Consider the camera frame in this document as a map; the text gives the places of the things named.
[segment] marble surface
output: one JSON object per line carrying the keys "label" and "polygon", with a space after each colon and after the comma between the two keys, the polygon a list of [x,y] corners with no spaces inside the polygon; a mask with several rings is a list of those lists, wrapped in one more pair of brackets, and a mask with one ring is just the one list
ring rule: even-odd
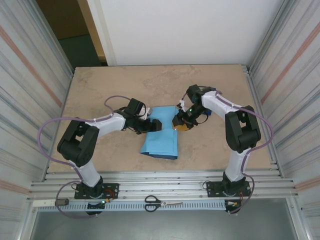
{"label": "marble surface", "polygon": [[[179,103],[193,84],[215,87],[228,100],[254,106],[241,65],[168,65],[80,67],[75,70],[63,112],[64,117],[93,119],[110,113],[104,101],[112,95],[136,98],[147,107]],[[128,100],[113,98],[113,109],[126,106]],[[56,151],[69,121],[58,130],[53,157],[64,160]],[[204,124],[178,133],[178,159],[168,160],[140,154],[146,136],[116,131],[98,139],[93,162],[98,171],[170,171],[225,169],[230,149],[225,138],[224,120],[212,114]],[[270,168],[267,148],[251,154],[248,168]],[[69,166],[51,162],[49,172],[70,172]]]}

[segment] blue cloth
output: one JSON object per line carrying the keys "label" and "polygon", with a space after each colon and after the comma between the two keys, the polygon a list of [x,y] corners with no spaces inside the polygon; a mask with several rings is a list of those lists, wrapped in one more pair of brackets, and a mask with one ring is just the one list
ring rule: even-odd
{"label": "blue cloth", "polygon": [[161,131],[147,132],[140,153],[154,158],[178,158],[178,131],[172,128],[172,119],[178,109],[175,106],[159,106],[152,108],[150,119],[158,119],[162,123]]}

